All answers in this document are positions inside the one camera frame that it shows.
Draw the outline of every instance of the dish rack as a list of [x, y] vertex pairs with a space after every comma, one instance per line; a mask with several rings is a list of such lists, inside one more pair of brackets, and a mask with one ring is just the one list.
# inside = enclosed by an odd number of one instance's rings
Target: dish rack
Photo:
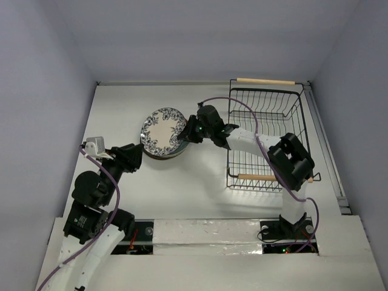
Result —
[[[301, 95], [287, 90], [256, 89], [235, 87], [236, 82], [255, 82], [259, 84], [295, 85], [291, 81], [270, 81], [257, 79], [231, 79], [229, 98], [247, 104], [256, 114], [259, 121], [258, 132], [264, 135], [284, 136], [294, 133], [310, 153], [309, 137], [304, 119]], [[252, 114], [241, 104], [229, 100], [228, 123], [255, 131], [255, 120]], [[260, 179], [246, 179], [243, 174], [260, 175]], [[309, 182], [320, 181], [317, 173]], [[237, 150], [227, 153], [227, 187], [232, 189], [255, 191], [281, 191], [281, 186], [264, 158]]]

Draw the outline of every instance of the wooden dowel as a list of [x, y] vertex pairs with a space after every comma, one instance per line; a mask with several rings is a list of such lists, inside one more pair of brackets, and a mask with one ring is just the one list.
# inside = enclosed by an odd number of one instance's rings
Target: wooden dowel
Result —
[[[241, 180], [276, 181], [275, 176], [272, 175], [238, 174], [237, 178]], [[309, 179], [309, 183], [313, 183], [313, 178]]]
[[249, 78], [237, 78], [237, 82], [270, 84], [270, 85], [295, 85], [295, 81], [264, 80], [264, 79], [249, 79]]

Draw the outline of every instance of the screw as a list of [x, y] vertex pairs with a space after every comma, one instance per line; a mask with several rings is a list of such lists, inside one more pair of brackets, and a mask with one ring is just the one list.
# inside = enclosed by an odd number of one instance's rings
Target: screw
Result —
[[152, 235], [153, 234], [153, 228], [152, 227], [147, 227], [145, 232], [146, 232], [145, 233], [146, 235]]
[[269, 233], [268, 230], [265, 231], [266, 229], [268, 229], [268, 226], [262, 226], [262, 227], [261, 227], [261, 233], [262, 233], [263, 235], [267, 235], [267, 234]]
[[312, 234], [314, 232], [314, 227], [313, 226], [306, 226], [306, 231], [309, 234]]

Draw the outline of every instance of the gray wall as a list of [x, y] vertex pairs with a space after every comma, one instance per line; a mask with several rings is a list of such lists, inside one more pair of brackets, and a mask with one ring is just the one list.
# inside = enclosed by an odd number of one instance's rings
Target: gray wall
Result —
[[0, 1], [0, 289], [34, 290], [94, 79], [52, 1]]
[[312, 79], [358, 0], [56, 0], [99, 81]]
[[313, 89], [352, 210], [388, 283], [388, 2], [360, 2]]

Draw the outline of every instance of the decorative plate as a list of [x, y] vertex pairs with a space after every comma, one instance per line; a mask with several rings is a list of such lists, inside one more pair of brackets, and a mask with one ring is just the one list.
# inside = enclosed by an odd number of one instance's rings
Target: decorative plate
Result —
[[144, 150], [153, 156], [173, 153], [182, 143], [178, 135], [186, 126], [183, 114], [174, 108], [161, 108], [144, 121], [140, 131], [140, 142]]

